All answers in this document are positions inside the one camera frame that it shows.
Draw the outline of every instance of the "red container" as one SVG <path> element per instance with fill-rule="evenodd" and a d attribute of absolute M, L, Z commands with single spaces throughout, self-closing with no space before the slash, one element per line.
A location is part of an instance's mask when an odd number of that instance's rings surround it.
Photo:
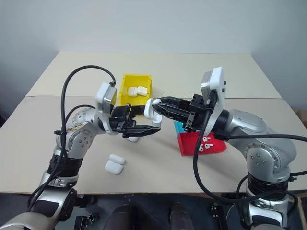
<path fill-rule="evenodd" d="M 198 136 L 199 132 L 179 133 L 178 143 L 182 156 L 193 156 Z M 224 141 L 215 139 L 213 133 L 210 133 L 208 136 L 202 138 L 198 154 L 203 155 L 224 152 L 226 148 Z"/>

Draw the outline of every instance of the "beige table surface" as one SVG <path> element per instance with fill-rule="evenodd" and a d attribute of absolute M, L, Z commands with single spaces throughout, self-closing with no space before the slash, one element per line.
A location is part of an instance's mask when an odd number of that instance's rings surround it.
<path fill-rule="evenodd" d="M 153 97 L 191 98 L 201 94 L 203 74 L 222 66 L 227 81 L 226 98 L 279 98 L 280 94 L 250 54 L 122 54 L 60 52 L 27 96 L 60 96 L 66 77 L 84 65 L 99 65 L 111 71 L 118 92 L 123 74 L 151 74 Z M 96 96 L 110 77 L 97 69 L 83 70 L 68 86 L 68 96 Z"/>
<path fill-rule="evenodd" d="M 92 97 L 67 97 L 67 111 L 78 104 L 93 104 Z M 0 192 L 30 193 L 37 186 L 53 154 L 55 135 L 60 128 L 60 97 L 26 97 L 0 129 Z M 275 131 L 307 136 L 307 131 L 282 99 L 227 99 L 226 108 L 236 108 L 262 116 Z M 144 118 L 138 123 L 148 123 Z M 297 158 L 293 172 L 306 169 L 306 143 L 294 141 Z M 213 192 L 235 191 L 247 174 L 240 152 L 227 144 L 224 153 L 199 156 L 203 183 Z M 127 160 L 120 175 L 104 170 L 108 156 Z M 200 192 L 192 169 L 192 157 L 181 157 L 170 119 L 162 130 L 137 143 L 121 135 L 99 135 L 83 160 L 76 185 L 79 193 Z M 306 189 L 307 176 L 290 183 L 290 189 Z"/>

